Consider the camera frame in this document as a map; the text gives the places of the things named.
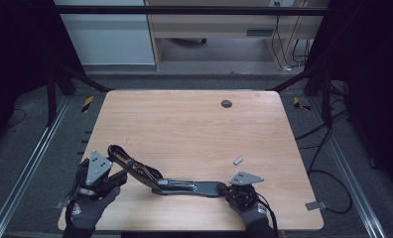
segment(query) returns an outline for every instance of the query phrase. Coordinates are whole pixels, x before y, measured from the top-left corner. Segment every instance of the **wire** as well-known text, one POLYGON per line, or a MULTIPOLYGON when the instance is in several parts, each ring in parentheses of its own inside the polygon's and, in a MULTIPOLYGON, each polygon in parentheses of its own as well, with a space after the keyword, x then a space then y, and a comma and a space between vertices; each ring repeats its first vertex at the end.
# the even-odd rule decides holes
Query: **wire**
POLYGON ((271 220, 273 222, 273 227, 274 227, 274 233, 276 234, 276 237, 279 237, 279 235, 278 235, 278 226, 277 226, 277 218, 275 216, 274 211, 271 209, 270 204, 268 203, 267 199, 263 195, 261 195, 258 192, 256 192, 256 194, 258 194, 260 197, 262 197, 262 199, 264 199, 264 200, 261 200, 261 199, 259 199, 259 197, 256 197, 256 200, 258 202, 260 202, 261 204, 263 204, 265 207, 267 207, 268 211, 270 212, 271 220))
MULTIPOLYGON (((338 117, 340 117, 341 115, 344 115, 345 113, 347 113, 347 110, 342 110, 342 111, 338 112, 337 114, 335 114, 334 116, 332 116, 332 118, 331 118, 332 122, 338 120, 339 119, 338 117)), ((326 125, 327 125, 327 123, 323 123, 320 126, 312 129, 311 131, 303 134, 302 136, 296 137, 295 140, 301 140, 307 136, 310 136, 310 135, 316 133, 317 131, 319 131, 322 127, 324 127, 326 125)))
POLYGON ((331 209, 331 208, 327 207, 326 210, 328 210, 328 211, 330 211, 330 212, 332 212, 332 213, 335 213, 335 214, 339 214, 339 215, 343 215, 343 214, 348 213, 348 211, 349 211, 349 210, 351 209, 351 207, 353 206, 353 198, 352 198, 350 192, 348 191, 347 186, 344 185, 344 183, 342 183, 342 181, 339 180, 337 177, 333 176, 332 174, 330 174, 330 173, 328 173, 328 172, 321 171, 321 170, 311 170, 311 174, 312 174, 312 173, 324 174, 324 175, 327 175, 327 176, 333 178, 336 182, 338 182, 338 183, 342 186, 342 188, 343 188, 343 189, 345 190, 345 192, 347 193, 349 204, 348 204, 348 207, 347 207, 346 209, 344 209, 344 210, 342 210, 342 211, 339 211, 339 210, 335 210, 335 209, 331 209))
POLYGON ((14 109, 14 111, 22 111, 24 113, 23 118, 21 118, 18 122, 14 123, 12 125, 7 126, 7 128, 16 126, 16 125, 20 124, 22 121, 24 121, 24 119, 26 119, 27 112, 25 110, 23 110, 23 109, 14 109))
MULTIPOLYGON (((338 112, 337 114, 332 116, 331 122, 335 122, 335 121, 339 120, 340 118, 342 118, 341 115, 344 115, 346 112, 347 112, 347 110, 342 110, 342 111, 338 112)), ((309 135, 312 135, 313 133, 315 133, 318 130, 320 130, 324 125, 327 125, 327 124, 324 123, 324 124, 314 128, 313 130, 311 130, 310 132, 304 134, 303 136, 298 137, 297 140, 305 138, 305 137, 307 137, 309 135)), ((333 176, 332 174, 330 174, 328 172, 325 172, 325 171, 322 171, 322 170, 313 170, 313 166, 315 164, 315 161, 318 158, 318 154, 320 153, 321 148, 323 147, 323 145, 329 140, 331 133, 332 133, 332 126, 329 126, 327 128, 327 132, 326 132, 325 136, 321 140, 321 143, 317 146, 318 149, 315 152, 314 158, 312 159, 312 161, 311 161, 311 163, 310 163, 310 165, 308 167, 307 174, 308 174, 309 178, 311 177, 312 173, 319 173, 319 174, 324 174, 324 175, 330 176, 332 179, 334 179, 336 182, 338 182, 342 186, 342 188, 345 190, 345 192, 346 192, 346 194, 348 196, 348 200, 349 200, 348 207, 346 209, 344 209, 344 210, 335 210, 335 209, 331 209, 331 208, 327 207, 326 210, 328 210, 328 211, 330 211, 332 213, 335 213, 335 214, 346 214, 346 213, 348 213, 351 210, 351 207, 352 207, 352 204, 353 204, 352 196, 351 196, 348 188, 342 183, 341 180, 339 180, 337 177, 333 176)))
MULTIPOLYGON (((305 6, 306 1, 307 1, 307 0, 304 0, 302 6, 305 6)), ((293 35, 295 34, 295 32, 296 32, 297 23, 299 22, 299 19, 300 19, 300 18, 301 18, 301 16, 298 16, 298 18, 297 18, 297 20, 296 20, 296 24, 294 24, 295 26, 294 26, 293 31, 292 31, 292 36, 293 36, 293 35)), ((276 53, 275 48, 274 48, 274 38, 275 38, 275 35, 276 35, 276 33, 277 33, 277 37, 278 37, 278 40, 279 40, 279 43, 280 43, 281 52, 282 52, 282 54, 283 54, 283 60, 284 60, 284 62, 285 62, 289 67, 298 66, 298 64, 291 64, 291 63, 288 63, 287 60, 286 60, 286 55, 284 54, 283 43, 282 43, 282 41, 281 41, 280 32, 279 32, 279 30, 278 30, 279 21, 280 21, 280 15, 277 15, 276 27, 275 27, 275 31, 274 31, 274 34, 273 34, 273 38, 272 38, 272 41, 271 41, 271 47, 272 47, 272 49, 273 49, 273 53, 274 53, 274 55, 275 55, 275 57, 276 57, 276 59, 277 59, 278 56, 277 56, 277 53, 276 53)), ((283 66, 281 65, 281 63, 280 63, 279 60, 277 60, 277 63, 278 63, 278 65, 279 65, 280 68, 283 68, 283 66)))

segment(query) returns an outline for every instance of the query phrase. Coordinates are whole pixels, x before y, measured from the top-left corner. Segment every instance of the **wooden table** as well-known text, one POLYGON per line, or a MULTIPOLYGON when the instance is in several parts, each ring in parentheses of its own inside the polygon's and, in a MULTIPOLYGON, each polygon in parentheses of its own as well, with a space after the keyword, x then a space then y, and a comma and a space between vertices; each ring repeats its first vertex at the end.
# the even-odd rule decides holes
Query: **wooden table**
MULTIPOLYGON (((280 230, 317 230, 324 225, 284 111, 273 91, 110 91, 86 148, 107 156, 119 145, 165 178, 228 183, 244 171, 277 216, 280 230), (224 108, 222 100, 232 106, 224 108), (244 160, 238 166, 233 161, 244 160)), ((120 167, 115 165, 112 172, 120 167)), ((65 228, 64 214, 59 228, 65 228)), ((244 230, 224 198, 162 196, 129 176, 97 224, 100 230, 244 230)))

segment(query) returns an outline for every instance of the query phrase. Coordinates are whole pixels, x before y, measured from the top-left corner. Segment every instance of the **aluminum rail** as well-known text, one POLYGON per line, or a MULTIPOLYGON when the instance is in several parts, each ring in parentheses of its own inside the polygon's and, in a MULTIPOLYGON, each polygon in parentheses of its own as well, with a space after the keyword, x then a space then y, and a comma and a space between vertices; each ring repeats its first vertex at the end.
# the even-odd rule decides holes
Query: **aluminum rail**
POLYGON ((37 167, 40 164, 40 161, 42 160, 44 153, 46 152, 46 149, 48 148, 52 138, 54 137, 57 129, 59 128, 61 121, 66 113, 66 109, 70 102, 70 99, 71 97, 69 96, 65 96, 63 98, 63 101, 60 103, 58 109, 59 113, 56 120, 50 127, 46 128, 32 156, 25 165, 10 195, 2 206, 0 210, 0 237, 3 236, 9 221, 11 220, 15 210, 17 209, 18 204, 20 203, 33 175, 35 174, 37 167))
POLYGON ((29 6, 31 11, 59 14, 152 14, 152 15, 274 15, 325 16, 343 13, 339 9, 312 7, 228 7, 228 6, 29 6))
MULTIPOLYGON (((321 113, 319 113, 321 111, 319 104, 313 98, 310 98, 309 101, 313 106, 320 123, 324 123, 321 113)), ((386 234, 379 222, 379 219, 373 211, 373 208, 367 199, 366 194, 361 188, 361 185, 358 182, 354 172, 351 170, 347 158, 339 147, 338 141, 334 135, 330 136, 329 145, 331 151, 334 154, 335 162, 339 172, 341 173, 341 177, 343 178, 347 187, 350 189, 354 205, 357 208, 358 214, 360 215, 360 218, 363 221, 364 227, 366 228, 370 238, 386 238, 386 234)))

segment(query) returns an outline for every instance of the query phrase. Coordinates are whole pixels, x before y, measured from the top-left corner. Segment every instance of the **metal frame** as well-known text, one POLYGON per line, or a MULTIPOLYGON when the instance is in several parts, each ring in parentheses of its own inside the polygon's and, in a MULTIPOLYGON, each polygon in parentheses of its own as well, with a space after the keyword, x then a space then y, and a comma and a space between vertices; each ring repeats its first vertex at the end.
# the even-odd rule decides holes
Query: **metal frame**
POLYGON ((339 9, 303 7, 221 6, 31 6, 29 10, 59 14, 158 14, 158 15, 279 15, 325 16, 343 13, 339 9))

